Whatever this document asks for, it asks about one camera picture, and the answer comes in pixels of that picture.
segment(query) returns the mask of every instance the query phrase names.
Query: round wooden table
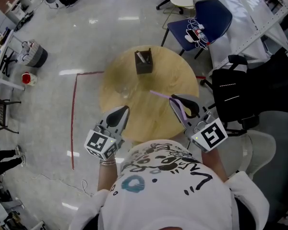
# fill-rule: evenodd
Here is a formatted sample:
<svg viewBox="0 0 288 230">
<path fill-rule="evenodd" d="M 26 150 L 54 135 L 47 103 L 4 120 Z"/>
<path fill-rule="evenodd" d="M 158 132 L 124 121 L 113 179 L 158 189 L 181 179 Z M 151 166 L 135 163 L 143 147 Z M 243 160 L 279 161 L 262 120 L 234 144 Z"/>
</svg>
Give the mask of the round wooden table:
<svg viewBox="0 0 288 230">
<path fill-rule="evenodd" d="M 134 52 L 151 48 L 153 72 L 137 75 Z M 159 46 L 137 46 L 118 56 L 106 69 L 100 89 L 104 113 L 127 105 L 130 116 L 123 131 L 126 139 L 145 142 L 171 138 L 184 130 L 168 99 L 154 95 L 176 93 L 199 96 L 196 76 L 189 64 L 175 52 Z"/>
</svg>

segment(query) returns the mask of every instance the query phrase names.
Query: chair armrest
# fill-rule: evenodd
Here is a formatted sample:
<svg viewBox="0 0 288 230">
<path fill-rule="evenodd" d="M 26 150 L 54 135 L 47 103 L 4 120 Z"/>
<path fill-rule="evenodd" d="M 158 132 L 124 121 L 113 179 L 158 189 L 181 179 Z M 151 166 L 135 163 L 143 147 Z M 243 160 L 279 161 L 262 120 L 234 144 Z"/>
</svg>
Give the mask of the chair armrest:
<svg viewBox="0 0 288 230">
<path fill-rule="evenodd" d="M 244 58 L 243 56 L 229 55 L 228 61 L 232 63 L 232 66 L 229 68 L 229 70 L 235 69 L 237 65 L 248 65 L 246 58 Z"/>
</svg>

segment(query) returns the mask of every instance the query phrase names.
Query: person's arm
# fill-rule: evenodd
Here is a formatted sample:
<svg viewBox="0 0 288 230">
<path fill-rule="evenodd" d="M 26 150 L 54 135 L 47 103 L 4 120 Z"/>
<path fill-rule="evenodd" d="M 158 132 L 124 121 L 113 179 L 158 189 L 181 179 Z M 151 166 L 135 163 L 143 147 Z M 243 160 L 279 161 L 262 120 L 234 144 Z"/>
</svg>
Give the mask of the person's arm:
<svg viewBox="0 0 288 230">
<path fill-rule="evenodd" d="M 108 161 L 115 161 L 115 157 L 112 156 Z M 111 190 L 111 187 L 117 180 L 117 167 L 116 163 L 112 165 L 100 165 L 99 168 L 99 180 L 97 191 L 102 189 Z"/>
<path fill-rule="evenodd" d="M 202 151 L 202 159 L 203 165 L 212 169 L 223 182 L 228 180 L 217 148 L 208 153 Z"/>
</svg>

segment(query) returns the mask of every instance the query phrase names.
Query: smartphone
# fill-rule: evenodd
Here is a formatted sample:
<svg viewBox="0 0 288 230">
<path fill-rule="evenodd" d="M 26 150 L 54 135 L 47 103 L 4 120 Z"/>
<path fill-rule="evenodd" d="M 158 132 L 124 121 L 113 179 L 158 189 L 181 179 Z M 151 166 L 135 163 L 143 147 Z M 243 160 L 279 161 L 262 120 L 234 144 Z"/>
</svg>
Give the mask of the smartphone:
<svg viewBox="0 0 288 230">
<path fill-rule="evenodd" d="M 199 41 L 199 37 L 195 34 L 194 30 L 186 30 L 187 34 L 192 38 L 194 42 Z"/>
</svg>

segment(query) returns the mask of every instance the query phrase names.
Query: white computer mouse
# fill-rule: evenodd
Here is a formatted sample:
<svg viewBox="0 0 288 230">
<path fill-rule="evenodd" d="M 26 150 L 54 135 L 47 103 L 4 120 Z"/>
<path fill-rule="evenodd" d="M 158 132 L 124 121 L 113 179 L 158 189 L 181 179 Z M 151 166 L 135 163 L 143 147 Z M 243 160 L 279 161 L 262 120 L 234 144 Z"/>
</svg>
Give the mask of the white computer mouse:
<svg viewBox="0 0 288 230">
<path fill-rule="evenodd" d="M 184 38 L 189 42 L 189 43 L 193 43 L 192 38 L 189 35 L 185 35 Z"/>
</svg>

